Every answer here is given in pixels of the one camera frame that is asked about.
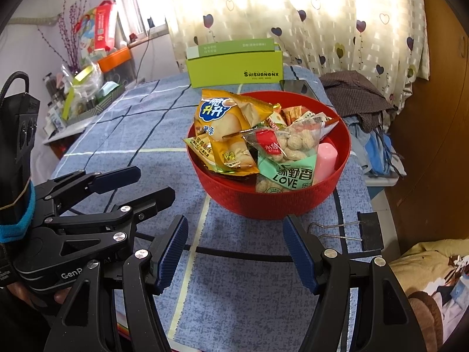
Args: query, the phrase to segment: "pink bottle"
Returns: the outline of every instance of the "pink bottle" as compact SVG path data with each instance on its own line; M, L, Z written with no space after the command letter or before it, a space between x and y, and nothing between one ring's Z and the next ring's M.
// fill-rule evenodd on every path
M327 179L335 171L337 150L332 144L322 143L317 148L316 167L314 168L315 183Z

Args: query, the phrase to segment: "window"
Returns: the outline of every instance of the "window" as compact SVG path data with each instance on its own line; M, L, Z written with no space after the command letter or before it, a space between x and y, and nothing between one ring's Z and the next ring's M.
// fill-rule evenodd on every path
M165 0L115 0L119 11L119 20L126 39L131 33L144 38L150 29L149 19L153 20L154 28L151 36L168 33L164 6Z

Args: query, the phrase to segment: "curtain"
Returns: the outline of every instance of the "curtain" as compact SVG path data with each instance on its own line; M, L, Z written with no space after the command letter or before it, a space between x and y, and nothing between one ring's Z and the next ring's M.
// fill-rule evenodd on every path
M398 111L428 79L424 0L166 0L181 70L198 44L273 37L284 62L316 75L357 70Z

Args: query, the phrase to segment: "snack wrapper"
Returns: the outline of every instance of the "snack wrapper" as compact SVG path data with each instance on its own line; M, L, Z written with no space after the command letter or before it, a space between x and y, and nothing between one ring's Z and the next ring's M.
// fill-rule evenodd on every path
M287 127L287 123L282 116L282 106L279 103L274 104L273 113L264 121L264 126L273 129L282 129Z
M313 184L320 132L320 123L306 119L280 131L257 128L243 137L259 151L261 175L283 188L298 190Z
M298 120L308 112L311 111L304 106L294 106L283 109L283 114L285 115L285 119L288 126L292 125L296 120Z
M202 90L194 115L196 134L206 132L220 142L224 136L246 131L273 113L270 103L223 90Z
M236 137L225 145L223 142L210 142L208 134L201 134L184 139L184 142L212 172L240 177L259 173L259 169L252 156L250 156L244 139L239 136L242 144L236 144L235 140Z
M316 123L321 123L321 137L320 140L323 140L329 133L335 128L337 123L339 123L339 118L329 118L325 113L320 112L315 114L311 111L305 112L300 118L298 118L293 123L298 123L305 119L313 119Z
M239 132L253 128L272 113L270 103L228 91L203 89L194 115L197 136L186 139L186 143L214 172L235 176L259 173Z
M218 167L243 171L244 174L259 173L246 142L241 135L230 136L221 142L210 138L213 156Z
M208 134L189 137L184 139L184 142L195 152L200 160L202 160L203 163L207 165L208 169L214 172L218 172Z
M273 182L267 177L264 177L261 174L257 175L257 180L256 180L256 192L257 193L285 193L289 191L290 189L285 188L277 184L276 182Z

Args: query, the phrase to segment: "yellow snack bag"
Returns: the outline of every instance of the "yellow snack bag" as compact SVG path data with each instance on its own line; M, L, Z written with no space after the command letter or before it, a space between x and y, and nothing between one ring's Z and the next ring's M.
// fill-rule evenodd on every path
M259 173L245 140L241 135L233 135L217 142L210 138L215 164L218 168L233 170L236 175Z
M226 135L253 128L273 113L270 103L223 90L202 90L194 115L197 135L208 133L220 142Z
M217 172L217 165L213 157L212 145L208 134L189 137L184 142L196 153L196 155L207 165L208 169Z
M247 150L244 139L240 137L238 141L239 140L243 141L244 144L240 144L239 147L231 147L232 149L230 151L228 151L228 148L226 148L223 145L224 142L212 141L212 143L216 144L216 147L217 147L216 152L217 152L217 159L219 160L218 165L215 162L215 155L213 153L213 148L210 143L210 137L208 136L208 134L201 134L199 136L189 137L187 139L184 139L184 142L189 146L189 148L191 148L194 151L194 153L198 156L198 158L200 158L200 160L203 161L203 163L207 166L207 168L213 172L217 172L223 175L231 175L231 176L247 176L253 173L258 173L259 170L256 167L256 163L250 156L249 151ZM224 160L224 156L219 155L219 150L221 149L219 147L219 144L222 147L225 147L223 149L225 150L225 153L227 153L227 160L229 160L230 158L229 153L233 152L233 159L232 159L233 165L236 165L236 162L233 162L233 160L235 160L236 155L238 155L238 159L240 159L239 164L243 166L249 165L249 167L245 168L245 167L240 166L238 168L230 168L229 167L230 163L224 164L222 161ZM248 162L246 162L246 160L248 159L247 155L241 155L241 152L238 151L238 149L244 149L244 148L246 148L246 151L250 158Z

